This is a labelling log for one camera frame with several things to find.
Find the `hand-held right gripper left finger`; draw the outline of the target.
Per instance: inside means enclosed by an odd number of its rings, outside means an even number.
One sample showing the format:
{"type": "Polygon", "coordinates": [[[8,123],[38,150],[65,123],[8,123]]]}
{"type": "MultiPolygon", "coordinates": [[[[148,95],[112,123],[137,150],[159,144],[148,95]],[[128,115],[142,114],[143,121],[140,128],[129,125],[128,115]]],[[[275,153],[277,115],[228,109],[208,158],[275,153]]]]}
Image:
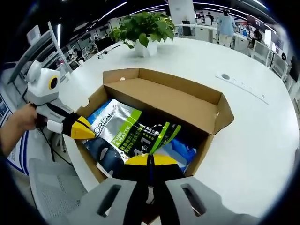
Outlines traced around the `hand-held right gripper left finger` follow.
{"type": "Polygon", "coordinates": [[[139,225],[148,199],[149,154],[130,158],[117,178],[107,178],[67,216],[69,225],[139,225]]]}

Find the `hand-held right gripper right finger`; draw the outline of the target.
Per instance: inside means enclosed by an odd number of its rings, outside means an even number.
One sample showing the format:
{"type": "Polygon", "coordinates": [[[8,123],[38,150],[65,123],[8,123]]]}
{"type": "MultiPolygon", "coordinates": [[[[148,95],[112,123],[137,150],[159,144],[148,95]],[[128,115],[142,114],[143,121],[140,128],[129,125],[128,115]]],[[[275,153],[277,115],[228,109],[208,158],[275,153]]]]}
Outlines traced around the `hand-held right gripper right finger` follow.
{"type": "Polygon", "coordinates": [[[176,161],[165,155],[151,157],[154,197],[164,225],[256,225],[258,219],[238,214],[221,196],[194,176],[186,177],[176,161]]]}

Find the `person's left hand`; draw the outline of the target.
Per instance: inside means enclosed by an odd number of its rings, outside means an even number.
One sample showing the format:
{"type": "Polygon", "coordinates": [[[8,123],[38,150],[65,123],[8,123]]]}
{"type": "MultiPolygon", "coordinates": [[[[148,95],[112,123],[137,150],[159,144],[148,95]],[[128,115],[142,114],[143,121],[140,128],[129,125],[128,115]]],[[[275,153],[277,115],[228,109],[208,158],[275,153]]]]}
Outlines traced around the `person's left hand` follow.
{"type": "Polygon", "coordinates": [[[22,131],[34,130],[37,122],[37,112],[34,105],[28,103],[15,111],[12,115],[12,121],[22,131]]]}

